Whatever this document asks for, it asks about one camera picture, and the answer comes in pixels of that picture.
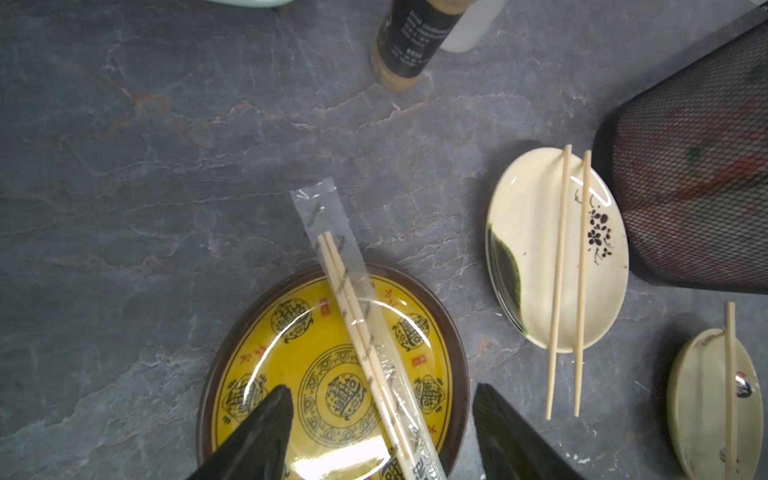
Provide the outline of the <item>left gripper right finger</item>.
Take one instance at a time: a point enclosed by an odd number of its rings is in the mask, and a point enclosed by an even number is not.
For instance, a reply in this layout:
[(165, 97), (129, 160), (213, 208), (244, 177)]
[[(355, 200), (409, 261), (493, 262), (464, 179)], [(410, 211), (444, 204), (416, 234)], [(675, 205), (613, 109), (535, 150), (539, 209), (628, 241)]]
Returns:
[(488, 479), (581, 477), (492, 385), (477, 385), (472, 414)]

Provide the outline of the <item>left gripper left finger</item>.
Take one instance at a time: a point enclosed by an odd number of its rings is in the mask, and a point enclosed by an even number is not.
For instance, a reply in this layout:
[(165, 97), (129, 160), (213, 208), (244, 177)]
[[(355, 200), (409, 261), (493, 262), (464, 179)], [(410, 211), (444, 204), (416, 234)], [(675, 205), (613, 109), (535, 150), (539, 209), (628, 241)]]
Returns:
[(275, 387), (189, 480), (283, 479), (294, 407)]

